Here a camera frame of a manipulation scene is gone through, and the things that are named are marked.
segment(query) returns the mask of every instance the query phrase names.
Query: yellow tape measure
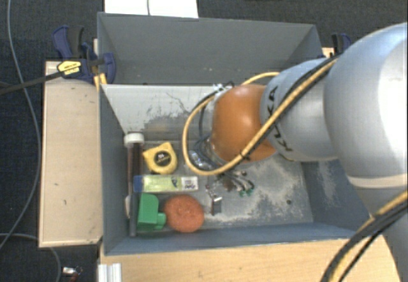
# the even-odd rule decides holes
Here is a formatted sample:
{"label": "yellow tape measure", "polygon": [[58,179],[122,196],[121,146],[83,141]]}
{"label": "yellow tape measure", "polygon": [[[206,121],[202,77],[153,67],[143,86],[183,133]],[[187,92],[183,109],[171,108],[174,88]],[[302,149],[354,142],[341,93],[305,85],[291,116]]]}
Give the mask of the yellow tape measure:
{"label": "yellow tape measure", "polygon": [[143,158],[150,171],[171,174],[177,168],[177,155],[169,142],[143,152]]}

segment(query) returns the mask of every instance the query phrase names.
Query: sticker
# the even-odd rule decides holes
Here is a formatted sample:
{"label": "sticker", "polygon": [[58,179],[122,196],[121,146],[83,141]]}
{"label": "sticker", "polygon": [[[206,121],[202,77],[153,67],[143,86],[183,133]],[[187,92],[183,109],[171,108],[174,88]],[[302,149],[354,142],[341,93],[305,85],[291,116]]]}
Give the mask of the sticker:
{"label": "sticker", "polygon": [[183,191],[188,190],[198,190],[198,179],[197,177],[182,177],[181,187]]}
{"label": "sticker", "polygon": [[80,61],[64,61],[57,65],[57,70],[62,72],[65,76],[80,72],[80,68]]}
{"label": "sticker", "polygon": [[154,155],[154,163],[160,167],[166,167],[170,164],[171,156],[166,151],[159,151]]}

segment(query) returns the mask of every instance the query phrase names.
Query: dark floor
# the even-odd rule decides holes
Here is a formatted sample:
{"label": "dark floor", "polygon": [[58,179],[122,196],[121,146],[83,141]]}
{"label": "dark floor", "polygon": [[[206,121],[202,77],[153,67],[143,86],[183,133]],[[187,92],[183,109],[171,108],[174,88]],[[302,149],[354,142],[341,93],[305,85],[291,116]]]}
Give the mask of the dark floor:
{"label": "dark floor", "polygon": [[[16,84],[6,30],[7,0],[0,0],[0,81]],[[54,57],[50,33],[62,24],[83,25],[83,39],[96,36],[96,12],[103,0],[13,0],[11,31],[24,79],[43,73]],[[253,19],[315,24],[322,45],[331,33],[347,33],[353,41],[407,20],[407,0],[198,0],[200,17]],[[41,124],[41,86],[29,89]],[[34,181],[37,145],[24,94],[0,96],[0,233],[10,230]],[[16,232],[36,235],[38,193]],[[81,265],[82,281],[94,281],[96,247],[58,249],[63,266]],[[11,239],[0,252],[0,281],[55,281],[57,264],[35,242]]]}

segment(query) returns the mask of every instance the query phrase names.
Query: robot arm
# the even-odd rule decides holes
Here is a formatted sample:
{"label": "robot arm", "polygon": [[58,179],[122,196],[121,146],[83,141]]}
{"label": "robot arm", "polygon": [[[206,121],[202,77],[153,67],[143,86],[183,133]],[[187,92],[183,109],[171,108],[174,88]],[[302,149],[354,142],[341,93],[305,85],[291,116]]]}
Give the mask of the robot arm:
{"label": "robot arm", "polygon": [[[265,121],[286,91],[321,60],[288,69],[266,87]],[[277,123],[270,143],[291,160],[337,157],[373,214],[407,189],[407,24],[357,41]],[[402,281],[408,280],[408,217],[384,236]]]}
{"label": "robot arm", "polygon": [[[193,116],[214,97],[206,98],[188,118],[183,153],[193,172],[220,174],[241,161],[257,160],[263,155],[253,156],[254,149],[266,142],[265,147],[273,146],[289,160],[338,158],[372,214],[407,189],[406,23],[364,37],[335,59],[285,70],[262,93],[246,84],[226,92],[215,104],[212,134],[204,149],[211,163],[206,170],[189,158],[187,131]],[[260,106],[243,107],[246,101]],[[218,107],[226,107],[221,115]],[[244,136],[261,125],[255,137],[253,132]],[[242,138],[230,138],[235,135]],[[229,155],[220,151],[229,148],[234,149]],[[401,280],[408,280],[407,215],[384,236]]]}

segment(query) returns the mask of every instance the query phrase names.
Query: gray bin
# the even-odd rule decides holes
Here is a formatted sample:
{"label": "gray bin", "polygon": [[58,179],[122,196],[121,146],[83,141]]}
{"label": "gray bin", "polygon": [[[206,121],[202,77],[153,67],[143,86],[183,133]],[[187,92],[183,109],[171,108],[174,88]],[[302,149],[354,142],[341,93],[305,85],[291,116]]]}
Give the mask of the gray bin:
{"label": "gray bin", "polygon": [[[220,192],[222,213],[206,214],[193,234],[163,231],[128,237],[123,136],[142,131],[146,147],[170,141],[185,174],[181,131],[188,112],[211,84],[241,83],[264,71],[281,71],[321,55],[312,25],[220,19],[98,15],[99,54],[113,52],[114,85],[99,94],[106,255],[185,251],[350,237],[368,213],[338,161],[295,163],[274,155],[244,168],[256,189],[250,197]],[[209,130],[212,109],[205,117]],[[196,123],[189,137],[197,135]],[[200,177],[195,196],[206,209]],[[161,204],[168,195],[161,195]]]}

